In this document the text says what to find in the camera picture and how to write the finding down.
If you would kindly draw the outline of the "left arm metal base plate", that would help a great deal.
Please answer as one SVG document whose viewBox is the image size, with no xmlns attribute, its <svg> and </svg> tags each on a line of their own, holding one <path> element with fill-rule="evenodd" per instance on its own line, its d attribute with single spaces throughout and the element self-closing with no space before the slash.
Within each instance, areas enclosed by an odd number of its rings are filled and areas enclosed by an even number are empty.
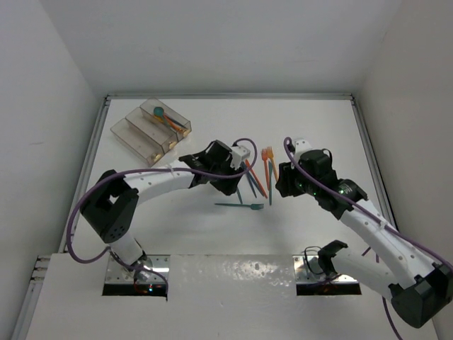
<svg viewBox="0 0 453 340">
<path fill-rule="evenodd" d="M 161 274 L 165 279 L 169 277 L 170 271 L 170 256 L 169 255 L 149 255 L 144 266 L 152 271 Z M 121 266 L 112 256 L 108 259 L 108 264 L 105 272 L 106 284 L 132 284 L 134 279 L 140 283 L 164 283 L 160 276 L 146 272 L 144 274 L 135 274 Z"/>
</svg>

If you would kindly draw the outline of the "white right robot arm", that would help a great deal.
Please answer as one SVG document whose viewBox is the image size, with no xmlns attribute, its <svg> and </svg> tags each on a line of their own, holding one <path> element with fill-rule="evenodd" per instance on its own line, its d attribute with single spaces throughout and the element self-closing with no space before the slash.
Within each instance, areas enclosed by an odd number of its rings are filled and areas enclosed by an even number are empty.
<svg viewBox="0 0 453 340">
<path fill-rule="evenodd" d="M 402 235 L 354 181 L 338 178 L 329 150 L 314 149 L 306 140 L 290 137 L 283 146 L 289 160 L 279 165 L 275 187 L 280 195 L 311 196 L 379 257 L 378 262 L 368 260 L 345 242 L 334 240 L 307 263 L 313 275 L 353 277 L 389 301 L 396 314 L 416 329 L 452 301 L 452 264 Z"/>
</svg>

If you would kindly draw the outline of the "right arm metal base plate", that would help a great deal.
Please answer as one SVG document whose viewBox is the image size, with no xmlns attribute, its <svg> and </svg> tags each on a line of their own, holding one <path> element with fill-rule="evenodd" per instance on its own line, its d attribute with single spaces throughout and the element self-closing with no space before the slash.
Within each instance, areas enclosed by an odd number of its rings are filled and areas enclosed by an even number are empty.
<svg viewBox="0 0 453 340">
<path fill-rule="evenodd" d="M 309 253 L 292 257 L 294 277 L 298 284 L 322 285 L 322 284 L 356 284 L 357 280 L 347 275 L 330 274 L 327 276 L 318 265 L 318 256 Z"/>
</svg>

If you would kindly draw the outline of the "orange plastic spoon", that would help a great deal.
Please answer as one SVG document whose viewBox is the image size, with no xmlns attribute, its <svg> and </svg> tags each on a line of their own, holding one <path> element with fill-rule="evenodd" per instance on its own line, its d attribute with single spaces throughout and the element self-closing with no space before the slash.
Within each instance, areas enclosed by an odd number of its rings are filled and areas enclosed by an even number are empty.
<svg viewBox="0 0 453 340">
<path fill-rule="evenodd" d="M 174 128 L 176 129 L 184 129 L 185 127 L 181 125 L 179 122 L 173 120 L 171 117 L 164 115 L 165 120 Z"/>
</svg>

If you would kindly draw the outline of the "dark blue plastic spoon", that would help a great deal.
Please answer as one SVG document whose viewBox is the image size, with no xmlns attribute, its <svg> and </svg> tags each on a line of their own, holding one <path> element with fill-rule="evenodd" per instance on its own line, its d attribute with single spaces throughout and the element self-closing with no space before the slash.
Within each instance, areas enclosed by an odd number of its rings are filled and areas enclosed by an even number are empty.
<svg viewBox="0 0 453 340">
<path fill-rule="evenodd" d="M 185 128 L 185 126 L 181 123 L 179 123 L 177 120 L 171 118 L 170 116 L 166 115 L 166 118 L 170 120 L 173 124 L 177 125 L 180 128 Z"/>
</svg>

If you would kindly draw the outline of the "orange plastic fork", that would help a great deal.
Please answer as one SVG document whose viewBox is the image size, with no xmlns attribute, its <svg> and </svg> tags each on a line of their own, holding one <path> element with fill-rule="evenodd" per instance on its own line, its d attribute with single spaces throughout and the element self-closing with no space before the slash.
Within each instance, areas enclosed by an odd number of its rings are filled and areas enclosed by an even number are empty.
<svg viewBox="0 0 453 340">
<path fill-rule="evenodd" d="M 261 150 L 261 159 L 263 161 L 265 180 L 267 189 L 270 189 L 270 177 L 269 177 L 269 168 L 268 168 L 268 150 L 266 148 Z"/>
</svg>

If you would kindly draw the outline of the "teal plastic fork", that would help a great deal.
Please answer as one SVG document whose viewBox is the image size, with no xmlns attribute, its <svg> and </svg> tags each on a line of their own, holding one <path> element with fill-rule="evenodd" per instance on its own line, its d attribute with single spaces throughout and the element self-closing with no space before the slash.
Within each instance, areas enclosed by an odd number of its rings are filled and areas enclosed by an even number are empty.
<svg viewBox="0 0 453 340">
<path fill-rule="evenodd" d="M 264 204 L 254 203 L 254 204 L 240 204 L 240 203 L 215 203 L 218 206 L 231 207 L 231 208 L 250 208 L 251 210 L 262 210 Z"/>
</svg>

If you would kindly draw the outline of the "yellow plastic fork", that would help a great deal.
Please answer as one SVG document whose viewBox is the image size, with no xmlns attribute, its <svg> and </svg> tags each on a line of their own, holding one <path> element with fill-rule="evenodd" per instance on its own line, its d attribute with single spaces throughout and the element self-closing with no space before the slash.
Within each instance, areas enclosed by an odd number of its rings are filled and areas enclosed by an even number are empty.
<svg viewBox="0 0 453 340">
<path fill-rule="evenodd" d="M 271 164 L 271 168 L 273 170 L 274 178 L 275 178 L 276 181 L 278 181 L 278 171 L 277 171 L 277 167 L 276 167 L 276 164 L 275 164 L 274 153 L 273 153 L 272 147 L 267 147 L 266 148 L 266 153 L 267 153 L 268 159 L 270 160 L 270 164 Z"/>
</svg>

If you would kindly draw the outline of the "teal plastic spoon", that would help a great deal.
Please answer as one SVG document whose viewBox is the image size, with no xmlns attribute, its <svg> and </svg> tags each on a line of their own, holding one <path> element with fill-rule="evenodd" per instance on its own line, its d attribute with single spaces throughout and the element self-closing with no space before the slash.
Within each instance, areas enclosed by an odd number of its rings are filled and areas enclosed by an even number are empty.
<svg viewBox="0 0 453 340">
<path fill-rule="evenodd" d="M 164 120 L 164 115 L 168 115 L 164 108 L 161 106 L 157 106 L 153 109 L 153 116 L 160 122 L 163 123 L 164 125 L 170 126 L 165 120 Z"/>
</svg>

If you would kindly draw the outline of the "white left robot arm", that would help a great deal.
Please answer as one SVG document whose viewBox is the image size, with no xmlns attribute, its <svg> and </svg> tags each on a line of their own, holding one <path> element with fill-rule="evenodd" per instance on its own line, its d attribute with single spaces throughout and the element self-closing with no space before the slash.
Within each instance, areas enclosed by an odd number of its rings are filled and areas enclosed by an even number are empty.
<svg viewBox="0 0 453 340">
<path fill-rule="evenodd" d="M 79 211 L 122 266 L 149 270 L 143 248 L 129 231 L 136 208 L 164 194 L 205 184 L 233 195 L 250 155 L 244 146 L 229 147 L 215 140 L 201 152 L 181 156 L 163 167 L 107 171 L 85 195 Z"/>
</svg>

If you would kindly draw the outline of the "yellow plastic spoon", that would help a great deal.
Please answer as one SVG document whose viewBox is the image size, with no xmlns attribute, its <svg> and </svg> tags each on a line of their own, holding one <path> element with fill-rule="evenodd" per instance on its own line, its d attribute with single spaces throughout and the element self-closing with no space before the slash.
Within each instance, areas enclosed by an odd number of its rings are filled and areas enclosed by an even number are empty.
<svg viewBox="0 0 453 340">
<path fill-rule="evenodd" d="M 168 120 L 168 119 L 166 118 L 166 116 L 164 116 L 164 120 L 165 120 L 165 121 L 166 121 L 166 122 L 167 122 L 174 130 L 177 130 L 177 131 L 179 131 L 179 132 L 184 132 L 184 131 L 185 131 L 184 128 L 180 128 L 180 127 L 178 127 L 177 125 L 173 124 L 170 120 Z"/>
</svg>

